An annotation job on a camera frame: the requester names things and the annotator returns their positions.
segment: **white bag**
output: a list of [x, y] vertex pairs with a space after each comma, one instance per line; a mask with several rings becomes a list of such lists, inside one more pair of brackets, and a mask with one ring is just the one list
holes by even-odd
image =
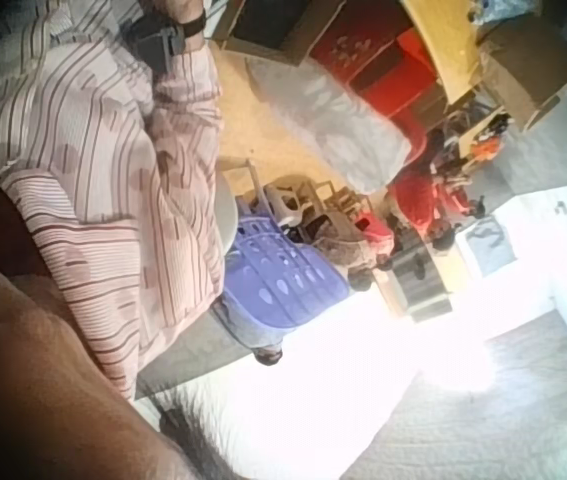
[[403, 133], [316, 62], [247, 66], [283, 124], [357, 193], [383, 189], [403, 167], [411, 150]]

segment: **red object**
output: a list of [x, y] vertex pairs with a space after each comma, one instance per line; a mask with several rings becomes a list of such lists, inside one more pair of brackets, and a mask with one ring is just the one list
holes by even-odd
[[434, 77], [436, 77], [436, 68], [434, 68], [430, 54], [428, 53], [427, 48], [425, 48], [425, 45], [423, 45], [423, 41], [416, 29], [410, 28], [409, 30], [406, 30], [396, 38], [396, 41], [404, 52], [407, 52], [411, 57], [416, 58]]
[[421, 236], [434, 220], [434, 185], [432, 176], [415, 169], [405, 170], [388, 187], [399, 209]]
[[[408, 138], [412, 149], [405, 165], [419, 158], [427, 145], [427, 132], [408, 107], [436, 81], [427, 49], [411, 25], [399, 2], [350, 1], [310, 54], [347, 87], [352, 87], [359, 74], [359, 79], [366, 77], [365, 87], [355, 90]], [[378, 65], [373, 61], [387, 53], [394, 42], [402, 58], [398, 57], [397, 64], [391, 62], [394, 66], [386, 71], [383, 68], [388, 64], [382, 62], [377, 73]]]
[[360, 213], [354, 221], [376, 255], [390, 255], [394, 250], [394, 232], [371, 213]]
[[407, 40], [404, 43], [410, 48], [410, 51], [404, 49], [403, 60], [398, 66], [360, 92], [361, 97], [379, 113], [390, 118], [408, 107], [436, 81], [436, 76], [431, 70], [431, 63], [429, 66], [424, 63], [429, 59], [423, 54], [425, 47], [422, 46], [418, 36], [410, 33], [405, 38]]
[[310, 56], [344, 85], [410, 27], [398, 2], [347, 2], [321, 36]]
[[467, 215], [470, 211], [470, 200], [464, 188], [455, 188], [448, 192], [445, 186], [437, 185], [436, 194], [446, 210], [461, 215]]
[[404, 166], [407, 166], [419, 158], [425, 151], [425, 147], [427, 146], [427, 132], [416, 120], [416, 117], [414, 117], [414, 114], [409, 108], [404, 108], [400, 112], [397, 112], [396, 115], [392, 117], [392, 121], [412, 145], [412, 149], [404, 162]]

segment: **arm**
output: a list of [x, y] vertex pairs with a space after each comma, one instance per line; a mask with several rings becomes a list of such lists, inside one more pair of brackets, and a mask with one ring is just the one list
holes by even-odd
[[[163, 6], [180, 23], [203, 12], [202, 0], [167, 0]], [[172, 59], [173, 73], [155, 80], [148, 132], [166, 199], [189, 224], [203, 252], [209, 254], [220, 248], [213, 214], [214, 169], [222, 128], [216, 105], [220, 86], [203, 34], [186, 42], [186, 52]], [[220, 253], [210, 258], [210, 263], [217, 262]]]

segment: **table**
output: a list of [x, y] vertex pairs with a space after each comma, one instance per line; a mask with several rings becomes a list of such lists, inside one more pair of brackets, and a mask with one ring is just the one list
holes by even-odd
[[495, 108], [489, 115], [487, 115], [481, 121], [472, 125], [469, 129], [463, 133], [459, 137], [459, 157], [466, 158], [470, 154], [470, 147], [472, 146], [472, 142], [474, 142], [474, 137], [476, 137], [481, 131], [483, 131], [490, 122], [496, 117], [497, 115], [504, 113], [505, 108], [497, 107]]
[[448, 102], [457, 102], [480, 81], [476, 27], [469, 0], [402, 0], [428, 48]]

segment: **hand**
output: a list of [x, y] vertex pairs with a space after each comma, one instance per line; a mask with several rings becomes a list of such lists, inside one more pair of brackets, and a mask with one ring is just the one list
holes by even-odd
[[[203, 0], [154, 0], [156, 8], [177, 23], [188, 23], [205, 13]], [[185, 53], [200, 50], [205, 45], [203, 32], [185, 39]]]
[[178, 23], [196, 20], [205, 10], [203, 0], [154, 0], [156, 8]]

